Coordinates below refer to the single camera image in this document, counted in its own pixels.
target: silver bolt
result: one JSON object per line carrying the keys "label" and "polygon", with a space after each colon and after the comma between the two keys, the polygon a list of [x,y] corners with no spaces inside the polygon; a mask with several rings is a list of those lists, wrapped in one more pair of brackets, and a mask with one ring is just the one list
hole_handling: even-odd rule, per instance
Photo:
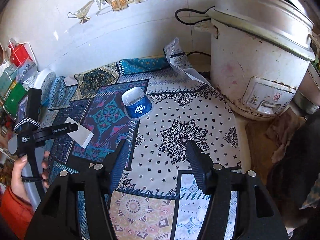
{"label": "silver bolt", "polygon": [[98,163],[98,164],[94,165],[94,169],[95,170],[101,170],[102,167],[103,167],[103,165],[101,163]]}
{"label": "silver bolt", "polygon": [[255,171],[248,171],[248,175],[250,177],[255,177],[257,174],[255,173]]}
{"label": "silver bolt", "polygon": [[59,175],[60,175],[61,177],[67,176],[67,174],[68,174],[68,171],[66,171],[66,170],[60,171],[60,173],[59,173]]}
{"label": "silver bolt", "polygon": [[219,163],[215,163],[215,164],[213,165],[213,168],[214,168],[215,170],[219,171],[219,170],[222,169],[222,166],[221,166],[221,164],[219,164]]}

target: human hand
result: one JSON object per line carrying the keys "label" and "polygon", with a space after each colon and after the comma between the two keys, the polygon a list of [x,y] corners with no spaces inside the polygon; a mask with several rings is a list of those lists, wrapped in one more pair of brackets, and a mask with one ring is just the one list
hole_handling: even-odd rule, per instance
{"label": "human hand", "polygon": [[[50,152],[45,151],[44,152],[44,158],[49,157]],[[28,156],[24,155],[18,160],[14,162],[13,170],[12,170],[12,178],[11,178],[11,190],[12,193],[15,194],[20,199],[30,203],[30,199],[27,195],[26,189],[24,187],[24,184],[22,182],[21,173],[22,169],[26,166],[28,162]],[[42,161],[41,163],[42,168],[44,168],[44,171],[42,173],[43,179],[48,179],[49,173],[45,170],[48,168],[47,161]],[[43,185],[48,188],[49,183],[47,181],[43,182]]]}

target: patchwork tablecloth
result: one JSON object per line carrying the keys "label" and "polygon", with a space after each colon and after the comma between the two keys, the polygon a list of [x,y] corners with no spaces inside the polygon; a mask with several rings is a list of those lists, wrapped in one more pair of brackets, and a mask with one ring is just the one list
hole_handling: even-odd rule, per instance
{"label": "patchwork tablecloth", "polygon": [[[86,149],[68,135],[53,142],[50,183],[61,170],[84,171],[102,162],[121,139],[129,141],[128,160],[118,189],[106,195],[118,239],[196,239],[210,196],[198,189],[186,156],[186,140],[225,167],[240,167],[235,118],[211,86],[174,70],[190,67],[186,55],[170,44],[166,57],[124,59],[77,74],[58,77],[51,89],[42,127],[67,117],[94,133]],[[150,115],[132,121],[121,95],[141,87],[154,101]],[[79,222],[89,239],[84,194],[78,194]],[[236,192],[231,194],[225,239],[231,239]]]}

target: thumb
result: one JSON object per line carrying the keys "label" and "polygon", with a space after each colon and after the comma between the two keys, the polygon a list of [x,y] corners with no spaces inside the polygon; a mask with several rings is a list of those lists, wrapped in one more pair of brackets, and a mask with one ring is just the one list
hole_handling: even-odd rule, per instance
{"label": "thumb", "polygon": [[24,155],[14,162],[13,170],[12,170],[12,180],[20,180],[21,179],[22,169],[28,163],[27,160],[28,160],[28,155]]}

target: blue cup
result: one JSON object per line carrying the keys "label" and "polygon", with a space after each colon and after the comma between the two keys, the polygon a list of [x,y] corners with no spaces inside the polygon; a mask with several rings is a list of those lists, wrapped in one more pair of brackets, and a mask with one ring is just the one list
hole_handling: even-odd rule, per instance
{"label": "blue cup", "polygon": [[124,111],[133,120],[139,120],[152,110],[151,98],[140,87],[134,87],[122,95]]}

